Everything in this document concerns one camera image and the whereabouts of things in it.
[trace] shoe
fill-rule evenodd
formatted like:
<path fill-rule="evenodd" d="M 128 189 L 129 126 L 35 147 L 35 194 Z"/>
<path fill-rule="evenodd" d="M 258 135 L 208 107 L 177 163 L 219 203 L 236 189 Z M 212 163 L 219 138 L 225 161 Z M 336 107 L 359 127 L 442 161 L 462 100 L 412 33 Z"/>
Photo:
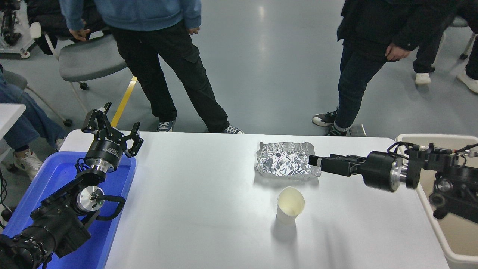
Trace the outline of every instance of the shoe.
<path fill-rule="evenodd" d="M 40 167 L 43 164 L 33 151 L 27 152 L 23 158 L 16 157 L 15 154 L 13 154 L 13 158 L 15 166 L 18 167 L 18 169 L 27 172 L 30 180 L 35 178 L 38 170 L 40 170 Z"/>
<path fill-rule="evenodd" d="M 416 85 L 426 85 L 432 83 L 430 73 L 417 73 L 415 76 Z"/>
<path fill-rule="evenodd" d="M 334 124 L 335 118 L 337 117 L 337 111 L 338 111 L 338 108 L 335 109 L 334 112 L 315 114 L 312 117 L 312 122 L 315 125 L 319 125 L 319 126 L 322 126 L 322 127 L 332 125 L 332 124 Z"/>
<path fill-rule="evenodd" d="M 333 125 L 329 126 L 328 128 L 329 130 L 325 136 L 347 136 L 347 131 L 341 132 Z"/>
<path fill-rule="evenodd" d="M 472 92 L 478 93 L 478 79 L 470 78 L 466 72 L 458 74 L 456 78 L 463 82 Z"/>
<path fill-rule="evenodd" d="M 232 125 L 229 125 L 229 127 L 226 128 L 224 131 L 222 131 L 222 133 L 223 134 L 236 134 L 236 135 L 238 135 L 238 134 L 243 135 L 244 134 L 244 132 L 241 129 L 239 129 L 235 126 L 232 126 Z"/>
<path fill-rule="evenodd" d="M 175 121 L 172 122 L 158 122 L 158 132 L 172 132 L 173 125 Z"/>
<path fill-rule="evenodd" d="M 65 141 L 64 137 L 63 138 L 58 138 L 58 139 L 55 140 L 55 144 L 56 144 L 55 149 L 57 151 L 60 151 L 60 148 L 61 148 L 61 146 L 63 146 L 64 141 Z"/>

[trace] blue tray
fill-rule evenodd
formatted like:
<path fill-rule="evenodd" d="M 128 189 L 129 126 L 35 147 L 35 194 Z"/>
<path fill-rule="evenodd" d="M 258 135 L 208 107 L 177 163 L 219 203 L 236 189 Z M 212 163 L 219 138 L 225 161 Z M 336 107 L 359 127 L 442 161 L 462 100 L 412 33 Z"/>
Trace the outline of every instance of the blue tray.
<path fill-rule="evenodd" d="M 3 233 L 13 237 L 31 225 L 33 221 L 30 218 L 30 213 L 40 206 L 40 201 L 75 178 L 76 160 L 84 156 L 83 152 L 68 151 L 57 152 L 49 156 L 30 184 Z M 118 169 L 115 172 L 107 173 L 106 181 L 99 184 L 99 187 L 105 194 L 121 195 L 127 198 L 135 169 L 136 160 L 123 156 Z M 101 208 L 100 215 L 112 214 L 116 206 L 117 203 L 106 202 Z M 53 260 L 48 263 L 48 269 L 103 269 L 120 217 L 121 214 L 111 221 L 94 221 L 88 229 L 91 238 L 75 252 L 63 258 L 54 255 Z"/>

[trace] blue hoodie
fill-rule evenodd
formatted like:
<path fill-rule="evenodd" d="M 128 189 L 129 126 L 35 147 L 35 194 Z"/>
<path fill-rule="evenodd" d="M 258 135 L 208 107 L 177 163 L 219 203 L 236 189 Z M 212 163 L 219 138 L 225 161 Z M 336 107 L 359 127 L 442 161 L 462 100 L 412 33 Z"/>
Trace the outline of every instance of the blue hoodie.
<path fill-rule="evenodd" d="M 95 0 L 106 24 L 126 30 L 154 31 L 184 19 L 189 29 L 201 25 L 200 0 Z M 83 28 L 83 0 L 60 0 L 69 29 Z"/>

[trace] yellow floor line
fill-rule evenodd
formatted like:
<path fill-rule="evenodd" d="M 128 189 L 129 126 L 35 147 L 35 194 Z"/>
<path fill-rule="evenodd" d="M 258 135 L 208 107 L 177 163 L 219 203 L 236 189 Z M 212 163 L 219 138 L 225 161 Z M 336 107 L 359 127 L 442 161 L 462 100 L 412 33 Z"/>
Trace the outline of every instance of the yellow floor line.
<path fill-rule="evenodd" d="M 126 92 L 123 95 L 123 99 L 121 100 L 121 103 L 119 103 L 115 116 L 113 117 L 113 120 L 111 121 L 111 126 L 116 127 L 116 125 L 120 121 L 124 108 L 126 107 L 128 100 L 130 99 L 131 93 L 133 92 L 134 85 L 136 85 L 136 81 L 137 81 L 136 77 L 133 76 L 133 78 L 131 78 L 130 84 L 128 85 L 128 88 L 126 88 Z"/>

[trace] blue jeans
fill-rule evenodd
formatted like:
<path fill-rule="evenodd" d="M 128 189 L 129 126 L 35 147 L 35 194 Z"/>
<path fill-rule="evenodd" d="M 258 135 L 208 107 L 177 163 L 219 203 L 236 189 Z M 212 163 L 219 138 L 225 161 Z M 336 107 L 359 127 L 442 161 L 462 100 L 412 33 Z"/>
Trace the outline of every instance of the blue jeans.
<path fill-rule="evenodd" d="M 15 85 L 8 84 L 0 72 L 0 103 L 24 104 L 25 112 L 3 137 L 7 144 L 15 149 L 27 146 L 30 142 L 43 137 L 55 148 L 56 139 L 64 138 L 65 131 L 53 122 L 26 92 Z"/>
<path fill-rule="evenodd" d="M 344 46 L 338 81 L 338 111 L 335 126 L 345 131 L 357 116 L 367 84 L 385 62 L 368 60 L 353 49 Z"/>

